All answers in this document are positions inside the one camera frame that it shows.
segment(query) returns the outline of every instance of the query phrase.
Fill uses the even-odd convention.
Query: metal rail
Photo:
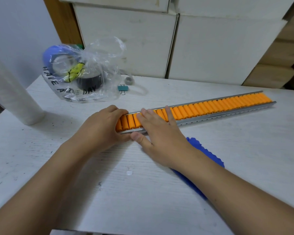
[[[222,98],[214,98],[214,99],[209,99],[209,100],[204,100],[204,101],[190,102],[190,103],[186,103],[186,104],[179,104],[179,105],[174,105],[174,106],[169,106],[169,107],[183,106],[183,105],[189,105],[189,104],[195,104],[195,103],[199,103],[199,102],[207,102],[207,101],[213,101],[213,100],[221,100],[224,98],[247,95],[247,94],[255,94],[255,93],[261,93],[261,92],[263,92],[263,91],[255,91],[255,92],[250,92],[250,93],[245,93],[245,94],[226,96],[226,97],[222,97]],[[217,113],[212,113],[212,114],[196,116],[196,117],[192,117],[192,118],[186,118],[186,119],[182,119],[182,120],[177,120],[176,123],[178,126],[183,126],[183,125],[187,125],[187,124],[200,123],[200,122],[205,122],[208,120],[213,120],[213,119],[218,119],[218,118],[225,118],[228,116],[233,116],[233,115],[248,113],[251,111],[266,109],[268,107],[273,106],[275,103],[276,102],[269,102],[269,103],[255,105],[255,106],[247,106],[247,107],[242,107],[242,108],[238,108],[238,109],[234,109],[234,110],[227,110],[227,111],[223,111],[223,112],[217,112]],[[163,108],[164,107],[154,108],[152,110],[163,109]],[[136,111],[136,112],[131,112],[129,114],[135,114],[135,113],[139,113],[139,112],[140,111]],[[145,133],[146,130],[144,128],[136,128],[136,129],[121,131],[120,134],[132,133],[132,132]]]

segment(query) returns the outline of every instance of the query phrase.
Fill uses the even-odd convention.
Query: plastic bag
[[[116,59],[126,47],[117,37],[97,39],[84,50],[55,45],[43,54],[43,78],[60,99],[86,103],[118,98],[121,74]]]

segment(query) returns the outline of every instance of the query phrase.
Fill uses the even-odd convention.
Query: perforated metal rail
[[[169,107],[176,119],[177,125],[183,126],[261,110],[271,107],[275,103],[263,91],[256,91]],[[154,108],[152,110],[168,122],[164,107]],[[118,120],[116,131],[119,133],[146,132],[137,119],[136,114],[138,113],[140,111],[123,115]]]

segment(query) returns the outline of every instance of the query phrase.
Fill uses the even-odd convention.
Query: black tape roll
[[[81,78],[78,77],[76,79],[77,86],[82,90],[87,90],[89,88],[92,88],[93,90],[98,89],[102,86],[102,76],[101,74],[91,77],[91,78]]]

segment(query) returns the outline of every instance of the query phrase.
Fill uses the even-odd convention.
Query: paper towel roll
[[[0,62],[0,104],[25,125],[35,124],[45,115],[2,62]]]

